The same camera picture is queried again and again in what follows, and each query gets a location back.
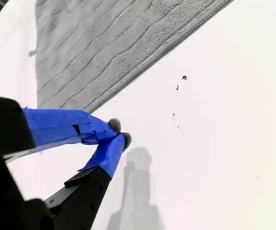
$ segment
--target blue painter's tape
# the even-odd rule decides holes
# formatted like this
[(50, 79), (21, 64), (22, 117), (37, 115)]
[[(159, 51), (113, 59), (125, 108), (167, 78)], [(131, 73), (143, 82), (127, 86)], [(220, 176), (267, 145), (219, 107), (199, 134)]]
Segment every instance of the blue painter's tape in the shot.
[(84, 171), (96, 166), (102, 167), (112, 178), (119, 164), (125, 146), (125, 136), (117, 135), (115, 138), (98, 145), (89, 162), (79, 171)]
[[(36, 151), (83, 143), (94, 145), (117, 136), (106, 122), (80, 110), (23, 109), (36, 143)], [(73, 125), (78, 125), (80, 135)]]
[(23, 109), (30, 129), (57, 128), (90, 123), (90, 115), (81, 110)]

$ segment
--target white surface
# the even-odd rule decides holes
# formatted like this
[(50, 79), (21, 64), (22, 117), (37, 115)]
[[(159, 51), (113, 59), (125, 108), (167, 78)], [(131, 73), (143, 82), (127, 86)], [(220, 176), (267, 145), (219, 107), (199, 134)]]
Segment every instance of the white surface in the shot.
[[(0, 95), (30, 107), (33, 4), (12, 0), (0, 15)], [(141, 146), (152, 163), (137, 159), (136, 169), (149, 169), (150, 191), (131, 173), (120, 229), (276, 229), (276, 1), (235, 0), (93, 115), (117, 117), (133, 138), (93, 229), (117, 229), (108, 222), (121, 206), (127, 153)], [(64, 146), (9, 167), (25, 198), (45, 199), (93, 151)]]

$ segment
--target blue tape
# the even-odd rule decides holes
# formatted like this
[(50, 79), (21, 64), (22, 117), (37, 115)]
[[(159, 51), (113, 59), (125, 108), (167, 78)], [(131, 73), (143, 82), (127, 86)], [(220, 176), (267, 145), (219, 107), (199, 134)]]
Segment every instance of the blue tape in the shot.
[[(64, 144), (95, 145), (117, 136), (108, 123), (84, 111), (25, 108), (23, 112), (36, 144), (32, 152)], [(73, 125), (78, 125), (80, 135)]]
[(125, 136), (117, 135), (115, 138), (98, 145), (89, 162), (79, 171), (100, 166), (112, 178), (119, 164), (125, 146)]

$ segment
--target gray towel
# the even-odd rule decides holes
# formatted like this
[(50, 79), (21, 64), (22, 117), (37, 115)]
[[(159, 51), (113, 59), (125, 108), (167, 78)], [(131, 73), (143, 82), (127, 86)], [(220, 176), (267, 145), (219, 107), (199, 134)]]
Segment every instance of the gray towel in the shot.
[(231, 0), (37, 0), (38, 108), (92, 112)]

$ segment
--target white table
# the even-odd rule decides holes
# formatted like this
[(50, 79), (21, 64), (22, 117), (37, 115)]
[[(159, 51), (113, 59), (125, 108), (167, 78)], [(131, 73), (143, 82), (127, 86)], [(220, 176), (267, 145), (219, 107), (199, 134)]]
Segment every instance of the white table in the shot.
[[(34, 2), (0, 13), (0, 96), (31, 108)], [(93, 115), (117, 117), (133, 138), (93, 229), (276, 229), (276, 1), (235, 0)], [(94, 150), (63, 146), (8, 166), (26, 199), (46, 199)]]

